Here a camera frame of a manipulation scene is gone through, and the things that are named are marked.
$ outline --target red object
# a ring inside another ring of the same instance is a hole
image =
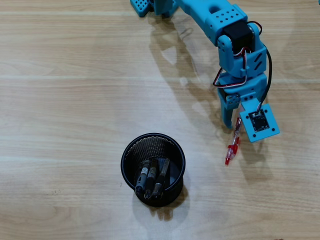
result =
[[[247,51],[249,51],[249,53],[251,53],[251,50],[250,48],[248,47],[243,47],[242,50],[237,53],[237,54],[234,54],[233,56],[235,58],[238,58],[240,56],[242,56],[243,58],[243,69],[244,70],[247,70]],[[224,84],[224,85],[219,85],[218,82],[219,82],[219,78],[220,78],[220,75],[222,73],[224,69],[221,67],[218,74],[216,75],[214,81],[213,81],[213,85],[216,87],[216,88],[220,88],[220,89],[224,89],[224,88],[231,88],[231,87],[236,87],[236,86],[241,86],[241,85],[244,85],[246,82],[247,82],[247,75],[245,75],[244,77],[244,80],[242,82],[237,82],[237,83],[229,83],[229,84]]]
[[[242,126],[242,119],[240,117],[237,118],[235,124],[235,130],[233,133],[233,138],[231,144],[228,146],[228,152],[225,156],[225,165],[229,165],[230,161],[234,159],[237,154],[239,145],[240,145],[240,130]]]

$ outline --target blue bracket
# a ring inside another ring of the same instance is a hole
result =
[[[177,0],[177,2],[216,47],[224,27],[237,21],[248,20],[248,16],[238,5],[231,5],[226,0]]]
[[[179,7],[176,0],[130,0],[136,13],[143,18],[150,10],[155,15],[172,16]]]
[[[242,103],[242,106],[245,109],[245,111],[240,113],[244,128],[246,130],[250,142],[252,143],[280,133],[279,127],[272,113],[270,105],[263,105],[260,111],[256,113],[257,108],[254,108],[254,106],[258,106],[258,104],[259,101],[256,98],[244,102]],[[257,115],[263,115],[266,119],[262,129],[254,128],[254,116]]]
[[[229,73],[225,72],[221,74],[219,82],[224,84],[234,83],[239,79],[232,77]],[[248,82],[242,86],[229,87],[225,89],[218,89],[218,95],[221,103],[221,115],[224,124],[228,128],[232,128],[232,115],[234,109],[239,107],[239,102],[246,102],[253,98],[261,99],[265,88],[267,86],[267,76],[262,73],[258,77],[248,80]]]
[[[226,35],[218,38],[218,51],[220,66],[235,78],[254,78],[267,69],[267,48],[260,41],[259,29],[255,24],[249,23],[254,33],[252,53],[247,54],[246,69],[243,69],[243,58],[234,58],[231,40]]]

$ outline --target red wire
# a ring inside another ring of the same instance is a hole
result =
[[[257,21],[248,21],[247,24],[250,24],[250,23],[254,23],[254,24],[257,24],[260,28],[260,32],[259,32],[259,35],[262,34],[262,25],[260,23],[258,23]]]
[[[243,68],[246,69],[247,68],[247,50],[250,51],[250,49],[248,47],[243,47],[241,49],[241,51],[235,55],[233,55],[234,57],[240,57],[242,56],[243,57]],[[242,82],[237,82],[237,83],[229,83],[229,84],[224,84],[224,85],[217,85],[217,82],[220,78],[220,75],[222,73],[224,69],[221,67],[218,74],[216,75],[214,81],[213,81],[213,85],[217,88],[220,88],[220,89],[223,89],[223,88],[230,88],[230,87],[235,87],[235,86],[240,86],[240,85],[243,85],[247,82],[247,75],[244,77],[244,81]]]

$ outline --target wire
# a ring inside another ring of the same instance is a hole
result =
[[[234,54],[233,56],[235,58],[242,56],[243,57],[243,69],[247,69],[247,50],[250,50],[248,47],[243,47],[241,51],[237,54]],[[220,78],[220,75],[224,69],[221,67],[218,74],[216,75],[213,85],[219,89],[224,89],[224,88],[231,88],[231,87],[236,87],[236,86],[241,86],[244,85],[247,82],[247,74],[244,77],[244,81],[242,82],[237,82],[237,83],[229,83],[229,84],[224,84],[224,85],[218,85],[218,81]]]
[[[270,52],[269,52],[268,48],[266,49],[266,54],[267,54],[267,56],[268,56],[268,61],[269,61],[268,83],[267,83],[266,88],[265,88],[265,90],[264,90],[264,93],[263,93],[263,95],[262,95],[262,97],[261,97],[261,102],[259,103],[259,105],[258,105],[258,107],[257,107],[257,109],[256,109],[256,112],[259,112],[259,111],[260,111],[261,106],[262,106],[262,103],[264,102],[264,100],[265,100],[266,97],[267,97],[267,94],[268,94],[269,89],[270,89],[270,86],[271,86],[271,81],[272,81],[272,59],[271,59],[271,55],[270,55]]]
[[[259,26],[259,28],[260,28],[259,35],[261,35],[262,34],[262,25],[260,23],[258,23],[257,21],[248,21],[247,22],[247,24],[251,24],[251,23],[257,24]]]

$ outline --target black marker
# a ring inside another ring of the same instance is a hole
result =
[[[162,197],[169,164],[170,164],[170,159],[167,158],[163,164],[162,170],[158,178],[156,179],[156,182],[154,185],[153,193],[151,195],[151,198],[154,200],[160,199]]]
[[[155,186],[155,181],[156,181],[156,176],[157,176],[157,159],[152,159],[151,161],[151,168],[148,174],[148,178],[146,179],[146,184],[145,184],[145,194],[144,198],[149,199],[152,191]]]
[[[145,190],[149,168],[150,168],[150,161],[149,160],[144,161],[143,168],[141,170],[138,181],[136,182],[136,185],[135,185],[135,194],[136,195],[142,194]]]

